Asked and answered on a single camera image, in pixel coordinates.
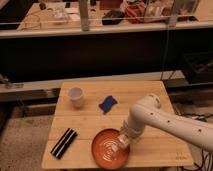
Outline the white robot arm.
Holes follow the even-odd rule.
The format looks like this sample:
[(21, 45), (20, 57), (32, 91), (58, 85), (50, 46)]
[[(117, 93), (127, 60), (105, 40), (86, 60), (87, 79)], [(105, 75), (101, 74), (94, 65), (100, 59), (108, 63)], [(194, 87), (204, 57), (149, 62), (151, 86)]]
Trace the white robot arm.
[(161, 109), (157, 95), (147, 94), (129, 109), (118, 136), (119, 145), (127, 148), (149, 125), (213, 153), (213, 124), (170, 114)]

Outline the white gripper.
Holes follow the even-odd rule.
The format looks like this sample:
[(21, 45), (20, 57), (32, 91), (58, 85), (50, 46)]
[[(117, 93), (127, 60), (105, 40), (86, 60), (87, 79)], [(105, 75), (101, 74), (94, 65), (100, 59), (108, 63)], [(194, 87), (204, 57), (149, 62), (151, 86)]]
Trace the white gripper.
[(118, 144), (120, 147), (128, 147), (131, 144), (131, 141), (139, 137), (143, 132), (143, 129), (136, 129), (129, 125), (126, 121), (123, 122), (123, 125), (120, 129), (118, 136)]

